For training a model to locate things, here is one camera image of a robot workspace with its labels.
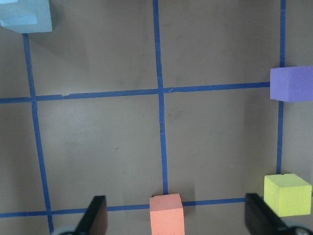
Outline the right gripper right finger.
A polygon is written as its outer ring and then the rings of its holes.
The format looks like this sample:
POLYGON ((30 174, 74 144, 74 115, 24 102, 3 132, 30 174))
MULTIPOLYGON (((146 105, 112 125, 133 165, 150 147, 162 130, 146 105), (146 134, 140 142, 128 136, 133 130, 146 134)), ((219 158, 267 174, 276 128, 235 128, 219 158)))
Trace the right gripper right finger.
POLYGON ((251 235, 288 235, 287 225, 257 193, 245 195, 245 226, 251 235))

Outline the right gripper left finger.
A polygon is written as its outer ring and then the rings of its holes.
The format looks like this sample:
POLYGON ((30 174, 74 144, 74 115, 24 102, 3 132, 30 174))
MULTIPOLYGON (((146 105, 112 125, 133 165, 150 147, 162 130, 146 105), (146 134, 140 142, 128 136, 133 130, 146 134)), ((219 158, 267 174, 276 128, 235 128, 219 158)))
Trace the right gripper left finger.
POLYGON ((105 235, 108 228, 106 196, 95 196, 74 230, 75 235, 105 235))

